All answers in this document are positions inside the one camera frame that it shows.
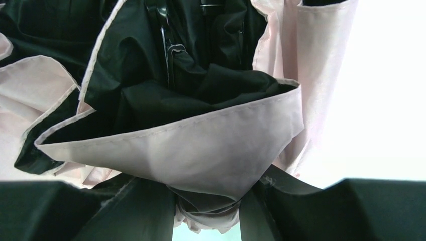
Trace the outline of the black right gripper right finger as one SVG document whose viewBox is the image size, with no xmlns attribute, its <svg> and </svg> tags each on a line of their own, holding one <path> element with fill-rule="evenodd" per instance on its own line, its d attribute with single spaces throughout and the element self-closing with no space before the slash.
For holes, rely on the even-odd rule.
<svg viewBox="0 0 426 241">
<path fill-rule="evenodd" d="M 319 189 L 272 165 L 239 218 L 242 240 L 425 240 L 425 182 L 344 179 Z"/>
</svg>

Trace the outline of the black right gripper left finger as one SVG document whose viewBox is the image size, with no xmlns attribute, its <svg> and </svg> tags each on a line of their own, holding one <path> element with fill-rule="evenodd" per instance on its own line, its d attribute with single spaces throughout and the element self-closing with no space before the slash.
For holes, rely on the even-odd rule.
<svg viewBox="0 0 426 241">
<path fill-rule="evenodd" d="M 91 189 L 1 183 L 1 240 L 171 240 L 174 215 L 164 184 L 126 174 Z"/>
</svg>

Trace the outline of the pink folding umbrella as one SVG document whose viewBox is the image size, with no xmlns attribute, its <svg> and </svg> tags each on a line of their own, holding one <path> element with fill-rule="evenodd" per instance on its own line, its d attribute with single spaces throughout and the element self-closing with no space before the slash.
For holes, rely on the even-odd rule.
<svg viewBox="0 0 426 241">
<path fill-rule="evenodd" d="M 164 184 L 227 232 L 322 138 L 357 1 L 1 1 L 1 161 Z"/>
</svg>

